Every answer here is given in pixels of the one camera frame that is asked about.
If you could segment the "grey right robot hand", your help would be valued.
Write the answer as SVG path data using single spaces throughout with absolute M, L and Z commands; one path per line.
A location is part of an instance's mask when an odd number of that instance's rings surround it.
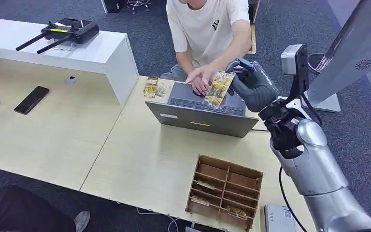
M 266 108 L 279 95 L 276 85 L 256 60 L 237 58 L 227 65 L 226 73 L 234 73 L 228 94 L 237 93 L 254 113 Z

